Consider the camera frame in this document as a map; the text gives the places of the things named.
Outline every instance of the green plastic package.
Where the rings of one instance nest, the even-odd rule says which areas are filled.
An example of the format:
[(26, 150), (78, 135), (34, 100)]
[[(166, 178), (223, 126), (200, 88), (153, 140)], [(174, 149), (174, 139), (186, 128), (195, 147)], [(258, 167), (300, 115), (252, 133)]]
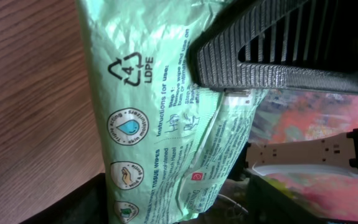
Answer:
[(214, 202), (264, 90), (193, 83), (189, 46), (228, 1), (77, 0), (110, 223), (174, 223)]

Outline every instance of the wooden table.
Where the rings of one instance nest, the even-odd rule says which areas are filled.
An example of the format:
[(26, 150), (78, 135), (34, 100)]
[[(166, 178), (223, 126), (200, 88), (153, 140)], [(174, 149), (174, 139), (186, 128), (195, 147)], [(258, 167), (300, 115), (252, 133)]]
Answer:
[(103, 169), (74, 1), (0, 0), (0, 223)]

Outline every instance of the red square symbol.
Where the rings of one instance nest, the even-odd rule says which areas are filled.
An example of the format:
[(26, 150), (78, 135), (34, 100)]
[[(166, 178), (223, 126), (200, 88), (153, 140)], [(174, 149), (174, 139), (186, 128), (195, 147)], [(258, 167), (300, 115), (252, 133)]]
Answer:
[(203, 173), (198, 173), (198, 172), (192, 173), (191, 180), (202, 180), (203, 175), (204, 175)]

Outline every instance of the recycling symbol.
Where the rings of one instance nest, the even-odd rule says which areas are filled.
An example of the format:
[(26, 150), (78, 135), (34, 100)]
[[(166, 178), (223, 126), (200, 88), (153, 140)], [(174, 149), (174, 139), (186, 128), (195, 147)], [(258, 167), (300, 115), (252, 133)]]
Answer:
[[(132, 72), (134, 71), (134, 68), (132, 66), (129, 67), (122, 67), (122, 60), (120, 58), (116, 58), (116, 61), (113, 62), (110, 66), (108, 66), (108, 72), (110, 72), (114, 77), (118, 78), (119, 80), (123, 80), (124, 85), (125, 84), (129, 84), (132, 86), (138, 86), (140, 84), (140, 77), (141, 77), (141, 68), (144, 66), (143, 64), (141, 64), (141, 54), (138, 52), (134, 52), (126, 57), (123, 58), (123, 61), (127, 61), (127, 60), (136, 60), (137, 58), (137, 65), (136, 67), (138, 68), (137, 71), (137, 78), (131, 78)], [(115, 73), (112, 69), (115, 66), (120, 66), (122, 72), (126, 73), (128, 75), (127, 78), (123, 78), (122, 76), (118, 75), (117, 73)]]

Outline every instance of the circular icon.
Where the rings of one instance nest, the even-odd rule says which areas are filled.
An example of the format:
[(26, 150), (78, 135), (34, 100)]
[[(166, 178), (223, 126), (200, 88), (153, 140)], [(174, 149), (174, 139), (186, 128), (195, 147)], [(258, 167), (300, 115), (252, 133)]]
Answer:
[(111, 164), (111, 178), (120, 189), (130, 190), (141, 184), (144, 170), (134, 162), (114, 162)]
[(139, 208), (130, 202), (116, 201), (114, 211), (122, 223), (128, 223), (139, 213)]
[(118, 110), (108, 118), (107, 128), (111, 138), (118, 144), (132, 146), (139, 143), (148, 132), (148, 118), (140, 110)]

